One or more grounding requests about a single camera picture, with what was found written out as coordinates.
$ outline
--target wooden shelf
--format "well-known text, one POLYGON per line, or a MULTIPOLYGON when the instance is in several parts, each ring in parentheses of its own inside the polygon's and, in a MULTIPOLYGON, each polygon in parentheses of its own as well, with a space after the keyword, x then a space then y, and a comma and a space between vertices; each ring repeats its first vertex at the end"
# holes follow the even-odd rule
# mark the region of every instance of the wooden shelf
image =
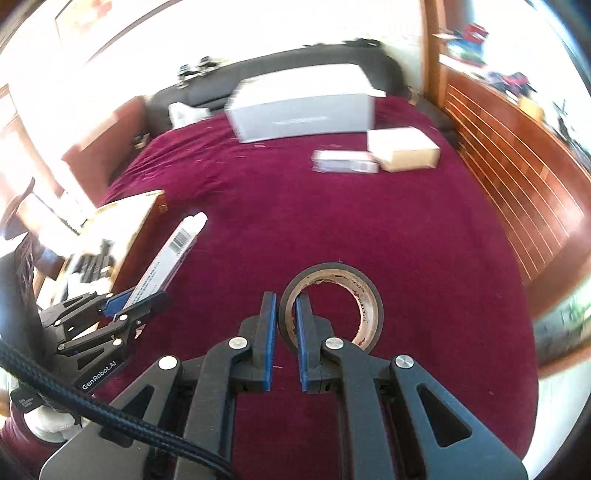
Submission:
POLYGON ((544 124, 448 64, 443 109, 505 227, 538 319, 591 273, 591 176, 544 124))

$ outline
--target braided black cable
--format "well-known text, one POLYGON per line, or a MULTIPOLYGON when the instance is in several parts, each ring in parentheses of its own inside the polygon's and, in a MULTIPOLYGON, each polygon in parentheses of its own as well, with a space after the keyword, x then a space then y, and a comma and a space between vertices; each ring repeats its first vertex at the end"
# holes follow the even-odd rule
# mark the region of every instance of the braided black cable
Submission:
POLYGON ((79 390, 63 384, 50 372, 43 370, 18 350, 0 339, 0 367, 27 383, 42 395, 58 402, 83 417, 134 440, 175 456, 204 465, 227 479, 237 479, 230 463, 174 433, 124 413, 79 390))

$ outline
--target small box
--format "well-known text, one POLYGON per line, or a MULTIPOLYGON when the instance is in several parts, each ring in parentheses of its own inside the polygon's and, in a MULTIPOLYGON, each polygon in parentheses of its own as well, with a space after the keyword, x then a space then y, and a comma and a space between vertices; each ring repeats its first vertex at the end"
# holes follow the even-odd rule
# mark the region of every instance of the small box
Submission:
POLYGON ((440 154, 439 147, 413 127, 368 130, 368 150, 386 171, 435 168, 440 154))
POLYGON ((316 65, 243 80, 225 111, 242 143, 365 132, 374 124, 372 95, 359 66, 316 65))
POLYGON ((355 150, 315 150, 314 171, 322 173, 377 173, 379 166, 371 153, 355 150))
POLYGON ((519 97, 519 108, 532 117, 536 122, 544 121, 544 109, 525 95, 519 97))

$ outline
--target white box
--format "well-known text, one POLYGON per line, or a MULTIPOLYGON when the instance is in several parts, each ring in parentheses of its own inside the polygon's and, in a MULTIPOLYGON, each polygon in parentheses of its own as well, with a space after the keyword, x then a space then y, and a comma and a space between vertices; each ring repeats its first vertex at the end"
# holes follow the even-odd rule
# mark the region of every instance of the white box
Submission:
POLYGON ((439 147, 413 127, 368 130, 368 150, 386 171, 435 168, 440 155, 439 147))
POLYGON ((374 124, 375 90, 349 63, 282 70, 243 80, 225 111, 242 143, 339 132, 374 124))
POLYGON ((207 215, 200 212, 197 215, 185 217, 179 223, 135 286, 125 302, 124 309, 157 291, 166 290, 197 241, 197 235, 205 226, 205 222, 207 222, 207 215))

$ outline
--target wooden wall panel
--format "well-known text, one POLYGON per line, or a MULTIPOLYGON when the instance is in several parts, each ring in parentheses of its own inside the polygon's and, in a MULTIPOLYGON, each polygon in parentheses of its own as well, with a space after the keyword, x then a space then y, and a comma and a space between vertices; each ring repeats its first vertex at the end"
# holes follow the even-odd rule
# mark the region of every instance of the wooden wall panel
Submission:
POLYGON ((591 236, 591 177, 499 92, 448 68, 445 75, 460 156, 505 226, 536 319, 591 271, 591 242, 582 240, 591 236))
POLYGON ((439 63, 439 54, 445 52, 445 44, 434 37, 446 29, 444 0, 421 0, 423 12, 423 95, 439 108, 443 107, 445 69, 439 63))

